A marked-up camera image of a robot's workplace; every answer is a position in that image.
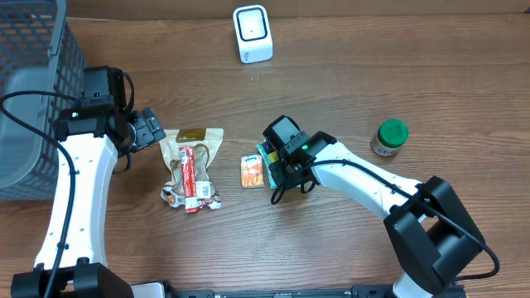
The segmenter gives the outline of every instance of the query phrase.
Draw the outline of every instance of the orange packet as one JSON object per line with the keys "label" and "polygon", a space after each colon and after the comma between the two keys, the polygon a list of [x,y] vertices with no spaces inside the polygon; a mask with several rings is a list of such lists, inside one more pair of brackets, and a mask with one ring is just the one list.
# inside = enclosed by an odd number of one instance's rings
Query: orange packet
{"label": "orange packet", "polygon": [[241,184],[243,188],[263,187],[263,164],[260,155],[241,158]]}

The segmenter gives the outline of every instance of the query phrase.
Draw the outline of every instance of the green lid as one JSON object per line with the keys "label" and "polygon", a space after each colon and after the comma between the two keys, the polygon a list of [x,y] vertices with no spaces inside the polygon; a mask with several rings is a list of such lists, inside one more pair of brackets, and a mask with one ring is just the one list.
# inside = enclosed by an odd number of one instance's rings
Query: green lid
{"label": "green lid", "polygon": [[408,128],[401,120],[385,121],[378,130],[378,140],[388,148],[398,148],[408,138]]}

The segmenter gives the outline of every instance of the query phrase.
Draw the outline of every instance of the black cable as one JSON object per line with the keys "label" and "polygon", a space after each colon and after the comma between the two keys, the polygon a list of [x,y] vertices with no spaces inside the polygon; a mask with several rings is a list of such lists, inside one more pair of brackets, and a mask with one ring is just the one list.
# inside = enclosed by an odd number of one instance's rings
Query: black cable
{"label": "black cable", "polygon": [[70,156],[70,154],[68,154],[68,151],[56,139],[48,136],[44,132],[41,132],[40,130],[36,129],[35,127],[23,122],[19,118],[16,118],[11,113],[9,113],[6,110],[6,108],[4,108],[3,103],[6,100],[13,98],[15,96],[29,95],[29,94],[54,96],[54,97],[59,97],[59,98],[69,99],[69,100],[74,100],[74,101],[77,100],[77,98],[73,96],[69,96],[69,95],[56,94],[53,92],[46,92],[46,91],[36,91],[36,90],[13,92],[10,94],[3,95],[0,98],[0,111],[2,111],[2,113],[4,113],[6,117],[10,118],[12,121],[17,123],[18,125],[36,133],[38,136],[47,140],[51,145],[57,147],[57,149],[59,149],[59,151],[65,156],[66,162],[68,162],[68,167],[70,168],[70,193],[68,197],[68,204],[66,205],[65,222],[63,223],[62,232],[60,234],[60,241],[59,243],[57,243],[57,255],[55,256],[55,261],[51,269],[50,280],[48,281],[48,285],[46,286],[46,291],[44,293],[44,298],[49,298],[51,297],[53,293],[54,281],[55,281],[55,277],[57,276],[57,269],[59,268],[60,260],[63,256],[63,251],[65,250],[66,234],[68,233],[68,227],[70,226],[70,217],[72,215],[72,209],[74,207],[75,168],[74,168],[74,161],[72,161],[72,157]]}
{"label": "black cable", "polygon": [[[468,232],[467,230],[462,228],[457,223],[455,223],[452,220],[448,219],[441,212],[437,211],[436,209],[432,208],[431,206],[429,206],[428,204],[422,202],[421,200],[415,199],[413,195],[408,194],[406,191],[400,189],[397,185],[385,180],[383,177],[381,177],[380,175],[377,175],[376,173],[374,173],[370,169],[366,168],[365,166],[361,166],[358,163],[355,163],[355,162],[352,162],[352,161],[347,161],[347,160],[330,160],[330,161],[313,162],[310,165],[303,167],[300,171],[308,171],[313,166],[323,166],[323,165],[330,165],[330,164],[340,164],[340,165],[347,165],[347,166],[356,167],[356,168],[362,170],[363,172],[365,172],[366,174],[371,175],[375,180],[381,182],[383,185],[387,186],[392,191],[394,191],[396,193],[399,193],[400,195],[402,195],[402,196],[404,196],[404,197],[406,197],[408,199],[414,199],[416,203],[418,203],[422,208],[424,208],[424,210],[434,214],[439,219],[444,221],[446,224],[449,224],[452,228],[460,231],[466,237],[468,237],[469,239],[473,240],[482,250],[484,250],[486,253],[488,253],[489,257],[491,257],[491,260],[494,262],[494,269],[491,272],[475,274],[475,275],[468,275],[468,276],[458,276],[455,279],[455,281],[466,281],[466,280],[477,280],[477,279],[489,278],[489,277],[495,276],[497,273],[499,273],[499,271],[500,271],[499,258],[495,255],[494,251],[491,248],[489,248],[488,245],[486,245],[486,243],[484,243],[484,242],[480,241],[479,239],[477,239],[477,237],[473,236],[473,234],[471,234],[470,232]],[[285,192],[284,185],[286,184],[287,180],[288,179],[287,179],[287,173],[286,173],[286,178],[285,178],[284,182],[281,183],[278,186],[278,188],[274,191],[274,193],[272,194],[271,202],[274,202],[273,204],[278,204],[280,199],[282,199],[283,194]],[[274,200],[275,197],[276,197],[276,194],[278,192],[278,189],[280,188],[280,186],[282,187],[282,193],[280,194],[280,197],[277,200]]]}
{"label": "black cable", "polygon": [[131,86],[131,96],[129,97],[129,103],[127,104],[127,107],[125,107],[125,109],[123,110],[127,117],[129,117],[133,112],[134,107],[134,85],[128,73],[123,72],[123,77],[127,80],[127,82],[129,82],[129,85]]}

